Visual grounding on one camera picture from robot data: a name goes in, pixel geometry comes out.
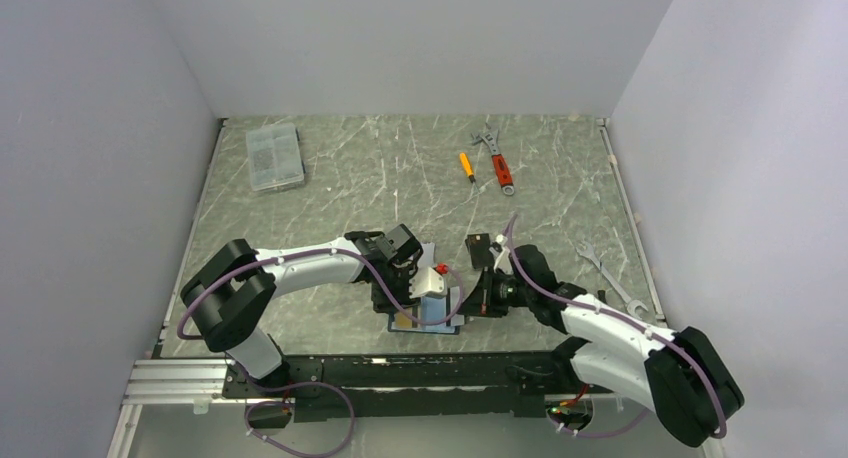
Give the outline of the white credit card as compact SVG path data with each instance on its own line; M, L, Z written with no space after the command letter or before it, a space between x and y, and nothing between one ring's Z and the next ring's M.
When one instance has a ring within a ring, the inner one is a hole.
M465 322L465 315L460 308L463 302L463 293L458 286L452 287L449 290L449 323L452 326L459 326L460 322Z

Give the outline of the gold credit card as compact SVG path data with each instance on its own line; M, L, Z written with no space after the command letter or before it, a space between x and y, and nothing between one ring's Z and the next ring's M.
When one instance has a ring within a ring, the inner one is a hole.
M390 317L389 329L392 331L409 331L418 328L419 324L403 313L396 312Z

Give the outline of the blue leather card holder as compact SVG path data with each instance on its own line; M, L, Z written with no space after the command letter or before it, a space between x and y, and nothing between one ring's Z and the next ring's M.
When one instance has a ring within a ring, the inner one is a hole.
M415 330L409 331L392 331L389 329L390 317L388 318L387 331L390 333L424 333L424 334L440 334L440 335L458 335L461 327L466 324L460 322L459 326L452 326L446 317L449 308L449 294L444 299L422 298L418 306L410 309L410 313L417 319L427 322L438 321L435 325L421 325Z

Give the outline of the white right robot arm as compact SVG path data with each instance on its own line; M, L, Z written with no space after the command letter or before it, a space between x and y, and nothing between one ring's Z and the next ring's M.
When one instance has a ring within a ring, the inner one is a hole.
M501 318L528 309L565 334L537 375L564 393L596 385L656 415L680 443L697 447L725 429L745 404L742 390L702 331L657 328L560 281L534 245L508 249L466 242L480 277L461 312Z

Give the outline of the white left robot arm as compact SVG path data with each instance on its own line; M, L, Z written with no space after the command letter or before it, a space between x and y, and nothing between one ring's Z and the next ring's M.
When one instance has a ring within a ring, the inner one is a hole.
M403 224L288 250L254 248L234 239L183 286L179 297L186 312L177 334L191 340L185 326L194 323L195 339L229 355L247 373L248 385L272 398L290 380L281 348L259 326L273 299L327 284L368 283L375 312L410 308L419 301L411 288L422 254L422 244Z

